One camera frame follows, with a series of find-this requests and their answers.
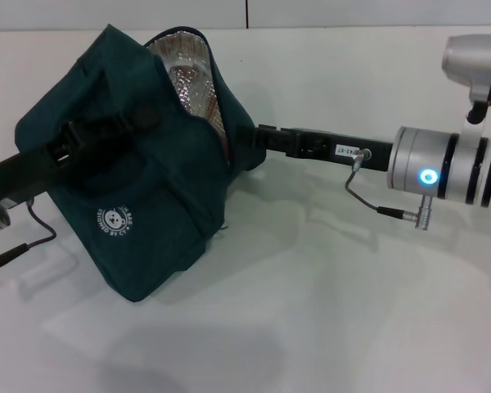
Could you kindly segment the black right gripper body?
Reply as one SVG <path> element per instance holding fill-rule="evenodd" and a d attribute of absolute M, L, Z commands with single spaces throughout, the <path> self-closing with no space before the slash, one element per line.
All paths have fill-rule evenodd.
<path fill-rule="evenodd" d="M 287 156 L 303 160 L 319 160 L 352 166 L 356 151 L 367 149 L 371 157 L 362 163 L 363 169 L 386 172 L 393 147 L 392 142 L 325 133 L 307 129 L 284 129 L 292 136 Z"/>

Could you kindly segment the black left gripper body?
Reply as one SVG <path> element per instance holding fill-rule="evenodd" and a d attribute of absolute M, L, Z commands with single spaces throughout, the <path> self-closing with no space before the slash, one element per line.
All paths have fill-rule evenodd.
<path fill-rule="evenodd" d="M 0 205 L 17 206 L 63 183 L 72 166 L 72 149 L 50 142 L 0 162 Z"/>

